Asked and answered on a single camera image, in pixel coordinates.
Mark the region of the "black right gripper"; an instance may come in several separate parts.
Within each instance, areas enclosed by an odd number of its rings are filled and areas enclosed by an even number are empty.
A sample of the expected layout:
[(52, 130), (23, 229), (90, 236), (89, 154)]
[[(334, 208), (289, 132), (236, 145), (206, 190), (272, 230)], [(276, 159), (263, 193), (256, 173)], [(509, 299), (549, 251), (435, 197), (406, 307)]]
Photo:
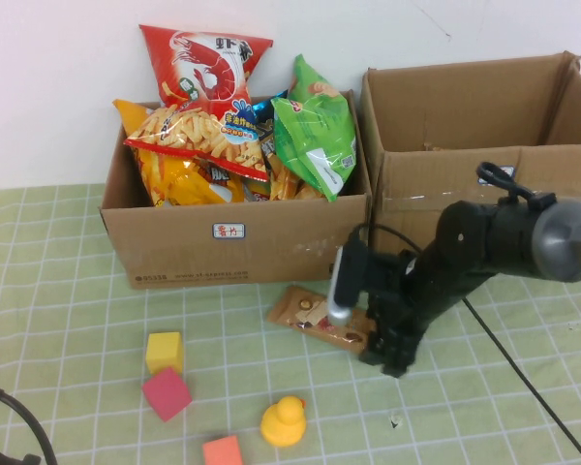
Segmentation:
[(399, 255), (371, 250), (365, 290), (367, 317), (375, 323), (358, 359), (382, 365), (384, 375), (401, 378), (415, 363), (417, 346), (428, 327), (418, 302), (432, 251), (405, 250)]

